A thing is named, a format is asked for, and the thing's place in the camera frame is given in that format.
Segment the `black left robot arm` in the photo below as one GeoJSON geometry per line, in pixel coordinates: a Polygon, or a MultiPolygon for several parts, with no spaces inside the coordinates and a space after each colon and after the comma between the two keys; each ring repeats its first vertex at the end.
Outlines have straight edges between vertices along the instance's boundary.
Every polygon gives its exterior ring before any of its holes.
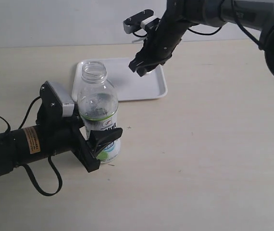
{"type": "Polygon", "coordinates": [[[88,172],[100,167],[98,154],[122,136],[122,128],[92,131],[85,139],[78,106],[66,89],[46,81],[40,88],[36,125],[0,133],[0,176],[14,168],[71,151],[88,172]]]}

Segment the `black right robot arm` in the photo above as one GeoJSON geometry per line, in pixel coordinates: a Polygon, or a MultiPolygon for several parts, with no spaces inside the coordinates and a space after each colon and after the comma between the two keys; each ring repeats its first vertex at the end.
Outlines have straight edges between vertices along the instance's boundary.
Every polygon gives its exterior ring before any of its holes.
{"type": "Polygon", "coordinates": [[[216,31],[235,24],[263,51],[274,76],[274,0],[169,0],[162,17],[146,9],[124,20],[127,34],[144,30],[143,46],[129,63],[131,71],[144,76],[165,64],[187,31],[205,25],[216,31]]]}

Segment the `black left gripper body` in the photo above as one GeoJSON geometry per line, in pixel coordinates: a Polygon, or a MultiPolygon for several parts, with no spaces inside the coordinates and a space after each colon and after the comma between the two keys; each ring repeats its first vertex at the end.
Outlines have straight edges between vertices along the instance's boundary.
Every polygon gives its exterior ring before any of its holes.
{"type": "Polygon", "coordinates": [[[91,151],[90,144],[84,139],[75,123],[74,114],[62,117],[62,109],[56,96],[45,81],[40,87],[41,106],[37,113],[36,124],[53,154],[72,151],[86,168],[87,172],[99,169],[100,161],[91,151]]]}

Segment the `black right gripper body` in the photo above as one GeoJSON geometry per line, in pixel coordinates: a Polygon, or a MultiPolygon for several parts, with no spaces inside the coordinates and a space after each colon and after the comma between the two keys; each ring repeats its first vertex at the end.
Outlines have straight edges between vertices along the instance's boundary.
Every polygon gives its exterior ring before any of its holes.
{"type": "Polygon", "coordinates": [[[164,64],[172,57],[176,46],[187,31],[187,20],[165,12],[155,31],[151,32],[141,49],[151,62],[164,64]]]}

